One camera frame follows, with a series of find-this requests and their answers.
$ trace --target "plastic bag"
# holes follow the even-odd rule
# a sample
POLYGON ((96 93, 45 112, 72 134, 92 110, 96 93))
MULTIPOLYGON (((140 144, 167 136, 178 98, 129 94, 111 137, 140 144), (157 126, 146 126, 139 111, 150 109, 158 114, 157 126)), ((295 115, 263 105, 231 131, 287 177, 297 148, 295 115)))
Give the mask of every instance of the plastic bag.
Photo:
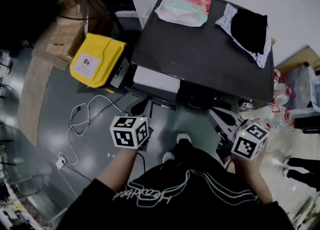
POLYGON ((188 27, 201 27, 208 20, 211 0, 162 0, 155 10, 159 18, 188 27))

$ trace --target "white box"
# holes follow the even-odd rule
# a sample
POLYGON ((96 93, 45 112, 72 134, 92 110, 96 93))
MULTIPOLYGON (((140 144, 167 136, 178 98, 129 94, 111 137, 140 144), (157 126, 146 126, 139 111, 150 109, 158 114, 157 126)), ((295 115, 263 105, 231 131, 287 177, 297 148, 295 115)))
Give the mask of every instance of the white box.
POLYGON ((148 118, 116 116, 110 131, 115 147, 137 149, 149 138, 148 118))
POLYGON ((247 160, 253 160, 264 148, 269 131, 253 123, 236 135, 231 152, 247 160))

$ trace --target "black pants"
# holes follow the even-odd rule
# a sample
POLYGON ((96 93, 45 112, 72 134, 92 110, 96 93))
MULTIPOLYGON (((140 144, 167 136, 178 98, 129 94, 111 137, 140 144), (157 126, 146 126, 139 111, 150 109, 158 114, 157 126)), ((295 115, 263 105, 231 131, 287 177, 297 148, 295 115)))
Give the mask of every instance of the black pants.
POLYGON ((174 159, 177 162, 194 162, 212 167, 222 168, 222 165, 207 152, 194 148, 189 140, 183 138, 173 148, 174 159))
POLYGON ((296 170, 290 169, 286 175, 288 178, 305 183, 309 187, 320 191, 320 160, 290 158, 287 164, 292 167, 304 168, 310 172, 303 174, 296 170))

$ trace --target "brown cardboard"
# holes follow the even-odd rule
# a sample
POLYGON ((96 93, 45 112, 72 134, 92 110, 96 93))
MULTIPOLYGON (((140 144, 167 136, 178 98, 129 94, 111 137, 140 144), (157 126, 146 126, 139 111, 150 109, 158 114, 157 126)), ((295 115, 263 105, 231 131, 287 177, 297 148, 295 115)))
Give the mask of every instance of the brown cardboard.
POLYGON ((45 60, 51 64, 53 64, 56 68, 61 70, 66 70, 69 63, 61 58, 56 57, 48 52, 46 52, 46 48, 51 39, 51 36, 55 32, 57 27, 57 23, 53 22, 46 31, 42 33, 42 35, 38 38, 34 49, 32 50, 32 56, 45 60))
MULTIPOLYGON (((110 16, 89 20, 88 32, 102 35, 110 21, 110 16)), ((57 25, 46 47, 46 52, 71 63, 84 40, 85 28, 83 23, 78 24, 75 21, 75 24, 57 25)))
POLYGON ((292 57, 279 64, 276 68, 279 71, 284 71, 285 73, 288 73, 293 69, 296 69, 299 66, 303 65, 305 62, 308 62, 315 70, 320 69, 320 57, 309 46, 306 46, 298 53, 294 54, 292 57))

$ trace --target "hand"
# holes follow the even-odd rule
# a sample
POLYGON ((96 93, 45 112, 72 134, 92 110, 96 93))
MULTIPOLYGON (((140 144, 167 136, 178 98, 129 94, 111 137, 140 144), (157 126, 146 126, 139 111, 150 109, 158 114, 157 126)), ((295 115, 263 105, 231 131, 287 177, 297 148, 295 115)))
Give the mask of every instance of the hand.
POLYGON ((234 163, 234 167, 246 171, 251 171, 256 168, 255 163, 252 160, 246 160, 235 154, 231 154, 231 161, 234 163))

